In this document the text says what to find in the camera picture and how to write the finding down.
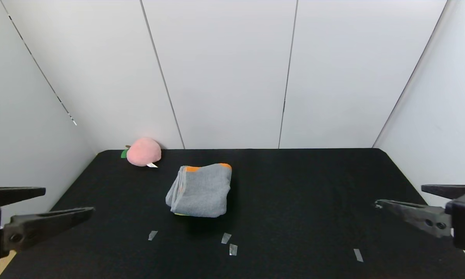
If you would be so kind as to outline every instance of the gray towel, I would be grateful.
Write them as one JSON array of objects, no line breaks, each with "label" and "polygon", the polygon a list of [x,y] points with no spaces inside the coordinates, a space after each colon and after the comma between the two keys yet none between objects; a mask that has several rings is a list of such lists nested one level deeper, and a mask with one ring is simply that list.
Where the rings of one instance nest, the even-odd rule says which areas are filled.
[{"label": "gray towel", "polygon": [[171,212],[195,217],[218,217],[226,213],[232,168],[219,163],[204,167],[182,166],[165,203]]}]

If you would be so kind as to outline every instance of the black tabletop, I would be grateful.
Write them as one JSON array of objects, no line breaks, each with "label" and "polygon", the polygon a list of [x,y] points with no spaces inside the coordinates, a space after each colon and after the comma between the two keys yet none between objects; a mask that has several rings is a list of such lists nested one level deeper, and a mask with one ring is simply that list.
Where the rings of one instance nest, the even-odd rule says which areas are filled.
[{"label": "black tabletop", "polygon": [[[232,166],[227,213],[172,214],[165,195],[179,167],[218,162]],[[451,240],[374,208],[425,203],[381,150],[163,150],[156,164],[98,154],[54,207],[94,206],[93,217],[18,254],[0,278],[465,279]]]}]

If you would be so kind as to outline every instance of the peach plush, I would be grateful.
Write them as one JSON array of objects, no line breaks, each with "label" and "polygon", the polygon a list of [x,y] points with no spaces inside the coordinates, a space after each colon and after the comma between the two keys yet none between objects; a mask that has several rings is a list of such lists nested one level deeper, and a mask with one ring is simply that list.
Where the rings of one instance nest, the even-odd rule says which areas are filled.
[{"label": "peach plush", "polygon": [[127,151],[127,160],[136,166],[144,167],[162,157],[160,145],[151,138],[140,138]]}]

